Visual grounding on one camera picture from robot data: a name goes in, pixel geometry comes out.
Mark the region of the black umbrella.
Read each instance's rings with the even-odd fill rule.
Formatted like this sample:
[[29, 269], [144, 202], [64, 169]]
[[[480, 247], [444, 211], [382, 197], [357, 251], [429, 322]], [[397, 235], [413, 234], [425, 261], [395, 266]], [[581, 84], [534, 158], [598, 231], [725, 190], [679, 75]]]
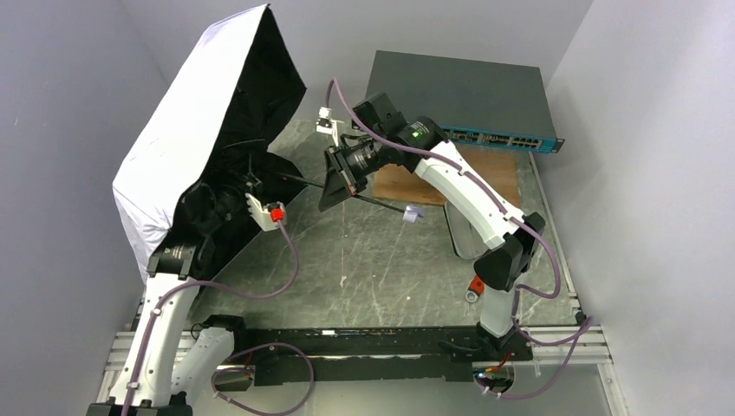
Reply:
[[214, 23], [123, 159], [113, 194], [118, 186], [125, 194], [167, 205], [207, 188], [220, 211], [227, 198], [240, 199], [216, 235], [227, 249], [223, 269], [262, 231], [245, 194], [286, 207], [303, 188], [298, 168], [271, 153], [269, 145], [305, 92], [268, 5]]

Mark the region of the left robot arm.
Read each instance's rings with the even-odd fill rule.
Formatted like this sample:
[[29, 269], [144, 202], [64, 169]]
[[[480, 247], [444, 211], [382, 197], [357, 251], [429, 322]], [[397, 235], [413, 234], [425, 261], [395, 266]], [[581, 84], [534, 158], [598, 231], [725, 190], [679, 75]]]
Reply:
[[181, 362], [175, 361], [190, 308], [222, 266], [225, 245], [216, 235], [241, 201], [224, 211], [207, 188], [167, 205], [141, 194], [114, 197], [124, 230], [146, 279], [140, 321], [127, 358], [104, 400], [89, 415], [191, 415], [190, 397], [240, 344], [244, 320], [213, 315]]

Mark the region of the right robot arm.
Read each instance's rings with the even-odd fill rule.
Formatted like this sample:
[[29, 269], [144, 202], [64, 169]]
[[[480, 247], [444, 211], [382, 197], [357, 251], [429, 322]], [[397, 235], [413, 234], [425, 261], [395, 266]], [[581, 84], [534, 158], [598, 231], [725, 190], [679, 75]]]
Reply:
[[353, 144], [333, 138], [323, 155], [325, 179], [318, 208], [326, 211], [357, 196], [368, 175], [383, 166], [404, 167], [446, 198], [477, 232], [485, 252], [473, 268], [484, 285], [479, 327], [498, 345], [514, 333], [514, 292], [543, 233], [543, 218], [526, 215], [484, 181], [432, 119], [408, 121], [379, 93], [350, 111], [362, 134]]

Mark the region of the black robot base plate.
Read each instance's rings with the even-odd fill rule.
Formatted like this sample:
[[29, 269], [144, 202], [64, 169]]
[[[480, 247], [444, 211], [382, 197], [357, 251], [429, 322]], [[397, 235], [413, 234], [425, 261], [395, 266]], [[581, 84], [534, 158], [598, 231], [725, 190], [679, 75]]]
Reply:
[[258, 387], [286, 382], [442, 379], [466, 382], [482, 366], [533, 358], [521, 335], [494, 341], [478, 326], [247, 328], [227, 366], [254, 373]]

